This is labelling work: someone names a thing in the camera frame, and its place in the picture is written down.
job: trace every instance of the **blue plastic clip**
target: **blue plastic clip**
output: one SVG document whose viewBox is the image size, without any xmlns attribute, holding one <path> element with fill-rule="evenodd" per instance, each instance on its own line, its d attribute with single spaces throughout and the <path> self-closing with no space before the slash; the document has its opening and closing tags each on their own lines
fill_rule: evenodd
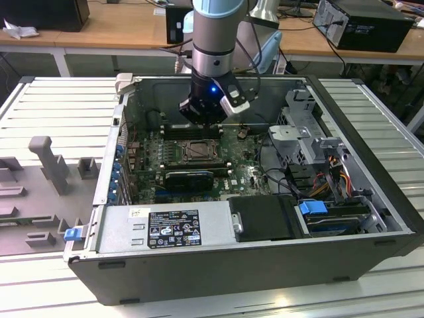
<svg viewBox="0 0 424 318">
<path fill-rule="evenodd" d="M 117 195 L 116 195 L 116 194 L 114 194 L 113 192 L 109 192 L 109 193 L 107 194 L 107 199 L 111 200 L 111 202 L 115 202 L 115 201 L 116 201 L 116 199 L 117 199 Z"/>
<path fill-rule="evenodd" d="M 120 144 L 117 144 L 117 155 L 122 156 L 123 153 L 124 153 L 124 147 Z"/>
<path fill-rule="evenodd" d="M 305 214 L 327 214 L 329 211 L 324 201 L 304 201 L 299 204 L 302 215 Z"/>
<path fill-rule="evenodd" d="M 121 168 L 122 168 L 122 164 L 120 164 L 119 162 L 113 163 L 113 169 L 114 170 L 121 170 Z"/>
<path fill-rule="evenodd" d="M 118 188 L 118 183 L 117 182 L 109 183 L 109 188 L 111 188 L 112 190 L 116 190 Z"/>
<path fill-rule="evenodd" d="M 112 171 L 112 180 L 118 180 L 121 177 L 118 171 Z"/>
<path fill-rule="evenodd" d="M 64 240 L 68 242 L 69 240 L 82 240 L 82 229 L 79 228 L 72 228 L 67 229 L 65 231 Z"/>
</svg>

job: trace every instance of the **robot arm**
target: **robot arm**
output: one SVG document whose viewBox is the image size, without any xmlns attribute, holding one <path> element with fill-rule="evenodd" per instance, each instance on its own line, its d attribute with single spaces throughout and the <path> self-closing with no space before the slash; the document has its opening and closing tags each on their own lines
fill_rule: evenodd
<svg viewBox="0 0 424 318">
<path fill-rule="evenodd" d="M 245 111 L 256 98 L 243 91 L 231 72 L 237 29 L 256 0 L 193 0 L 191 91 L 180 113 L 192 123 L 209 126 Z"/>
</svg>

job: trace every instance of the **blue drive latch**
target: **blue drive latch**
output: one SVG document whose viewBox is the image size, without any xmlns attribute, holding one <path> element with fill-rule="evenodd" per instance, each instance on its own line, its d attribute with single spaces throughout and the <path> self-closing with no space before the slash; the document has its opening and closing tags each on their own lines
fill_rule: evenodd
<svg viewBox="0 0 424 318">
<path fill-rule="evenodd" d="M 305 214 L 327 214 L 329 211 L 324 201 L 304 201 L 299 204 L 302 215 Z"/>
</svg>

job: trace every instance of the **computer case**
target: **computer case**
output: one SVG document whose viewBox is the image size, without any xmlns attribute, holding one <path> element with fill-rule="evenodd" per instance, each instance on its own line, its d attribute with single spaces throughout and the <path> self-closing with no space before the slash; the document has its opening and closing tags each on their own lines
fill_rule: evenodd
<svg viewBox="0 0 424 318">
<path fill-rule="evenodd" d="M 321 0 L 313 24 L 339 50 L 394 53 L 414 20 L 379 0 Z"/>
<path fill-rule="evenodd" d="M 38 30 L 79 32 L 90 12 L 87 0 L 1 0 L 0 19 Z"/>
</svg>

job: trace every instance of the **white paper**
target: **white paper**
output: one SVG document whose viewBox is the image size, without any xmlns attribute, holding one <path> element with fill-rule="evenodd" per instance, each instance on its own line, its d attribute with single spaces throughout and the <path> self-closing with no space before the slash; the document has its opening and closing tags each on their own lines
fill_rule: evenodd
<svg viewBox="0 0 424 318">
<path fill-rule="evenodd" d="M 32 26 L 21 27 L 17 25 L 12 25 L 11 23 L 8 23 L 6 20 L 5 20 L 5 26 L 6 27 L 3 28 L 3 31 L 6 32 L 11 37 L 17 38 L 18 40 L 20 40 L 21 38 L 39 35 L 37 33 L 37 29 L 33 28 Z"/>
<path fill-rule="evenodd" d="M 421 19 L 421 20 L 418 22 L 417 28 L 424 28 L 424 19 Z"/>
</svg>

